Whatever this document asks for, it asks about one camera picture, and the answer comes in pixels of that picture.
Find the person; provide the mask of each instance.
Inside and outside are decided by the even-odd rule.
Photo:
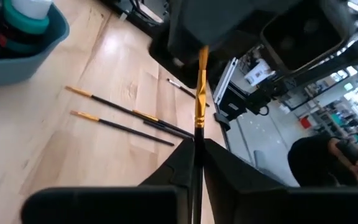
[[[301,187],[358,185],[358,161],[351,164],[336,147],[339,141],[320,134],[292,145],[288,163]]]

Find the gold ferrule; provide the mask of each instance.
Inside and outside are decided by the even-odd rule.
[[[78,93],[80,95],[86,96],[86,97],[91,97],[92,96],[92,93],[90,93],[90,92],[80,90],[78,88],[74,88],[74,87],[71,87],[71,86],[66,86],[66,89],[70,90],[72,92]]]
[[[82,112],[77,112],[77,111],[72,111],[71,114],[85,118],[85,119],[89,119],[91,121],[99,121],[98,117],[92,116],[90,114],[87,113],[82,113]]]
[[[195,127],[203,128],[206,107],[206,70],[198,71]]]
[[[137,113],[137,114],[140,114],[140,115],[142,115],[142,116],[145,116],[146,118],[152,119],[153,121],[158,121],[157,118],[155,118],[155,117],[153,117],[153,116],[151,116],[151,115],[148,115],[148,114],[143,114],[142,112],[139,112],[139,111],[137,111],[137,110],[132,110],[132,112]]]

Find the light wood surface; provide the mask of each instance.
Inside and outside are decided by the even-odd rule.
[[[97,1],[55,4],[70,24],[70,36],[29,81],[0,87],[0,224],[20,223],[22,202],[46,187],[137,185],[174,150],[70,116],[70,110],[180,143],[137,118],[64,90],[65,85],[193,132],[194,99],[165,80],[174,78],[148,55],[148,36]],[[210,93],[208,103],[213,104]],[[214,112],[214,106],[207,108],[205,136],[224,146]],[[203,223],[213,223],[206,197],[203,215]]]

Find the red object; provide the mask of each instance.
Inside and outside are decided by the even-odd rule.
[[[301,125],[303,128],[308,129],[311,127],[311,123],[308,120],[309,116],[305,116],[304,118],[301,118],[299,121],[301,122]]]

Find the dark clothing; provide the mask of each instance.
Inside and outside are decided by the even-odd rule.
[[[332,137],[317,135],[297,140],[288,153],[288,163],[301,187],[357,185],[353,173],[328,151]]]

